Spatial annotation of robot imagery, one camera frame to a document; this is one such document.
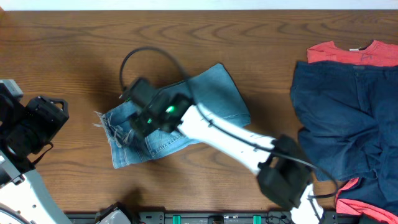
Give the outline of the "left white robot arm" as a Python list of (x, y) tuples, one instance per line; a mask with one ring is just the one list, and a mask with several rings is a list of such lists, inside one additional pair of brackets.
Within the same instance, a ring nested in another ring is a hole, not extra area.
[(23, 92), (14, 80), (1, 80), (1, 221), (69, 223), (36, 170), (46, 146), (69, 119), (65, 100), (36, 96), (20, 103)]

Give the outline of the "light blue jeans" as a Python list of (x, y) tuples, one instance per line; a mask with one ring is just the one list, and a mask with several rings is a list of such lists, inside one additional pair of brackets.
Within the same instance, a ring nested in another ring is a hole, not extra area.
[(243, 127), (251, 122), (249, 110), (234, 81), (220, 63), (201, 75), (161, 90), (174, 99), (165, 113), (177, 113), (173, 131), (156, 129), (144, 138), (131, 127), (134, 115), (142, 115), (133, 102), (122, 103), (100, 116), (111, 146), (114, 168), (160, 159), (188, 145), (204, 142), (238, 157), (235, 149)]

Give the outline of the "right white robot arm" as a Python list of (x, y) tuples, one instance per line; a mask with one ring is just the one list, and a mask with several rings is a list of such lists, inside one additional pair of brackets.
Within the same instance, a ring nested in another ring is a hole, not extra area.
[(141, 107), (129, 122), (142, 138), (156, 130), (203, 142), (240, 162), (257, 179), (264, 196), (290, 211), (294, 223), (322, 223), (323, 209), (313, 194), (312, 170), (300, 146), (288, 136), (256, 134), (220, 118), (188, 94), (157, 90), (145, 78), (123, 88), (121, 98)]

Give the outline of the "dark navy shorts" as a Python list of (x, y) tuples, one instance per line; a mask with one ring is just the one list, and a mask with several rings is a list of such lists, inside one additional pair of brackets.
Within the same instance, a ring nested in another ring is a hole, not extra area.
[(397, 213), (397, 68), (299, 62), (290, 98), (317, 179), (357, 179), (341, 198)]

